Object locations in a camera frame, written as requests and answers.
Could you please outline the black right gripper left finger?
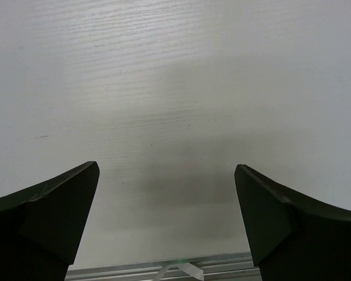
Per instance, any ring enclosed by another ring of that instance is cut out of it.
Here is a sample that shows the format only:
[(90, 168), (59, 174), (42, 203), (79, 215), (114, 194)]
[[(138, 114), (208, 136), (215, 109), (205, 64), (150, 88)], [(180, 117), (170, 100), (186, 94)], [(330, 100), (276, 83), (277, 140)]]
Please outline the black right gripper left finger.
[(98, 179), (98, 163), (90, 161), (0, 197), (0, 280), (65, 279)]

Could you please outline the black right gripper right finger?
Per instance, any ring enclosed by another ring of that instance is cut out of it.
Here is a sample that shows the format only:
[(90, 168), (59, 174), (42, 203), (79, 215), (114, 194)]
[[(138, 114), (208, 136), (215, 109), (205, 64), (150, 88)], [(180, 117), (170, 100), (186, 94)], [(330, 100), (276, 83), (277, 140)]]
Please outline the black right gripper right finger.
[(351, 280), (351, 211), (281, 185), (247, 165), (235, 184), (263, 280)]

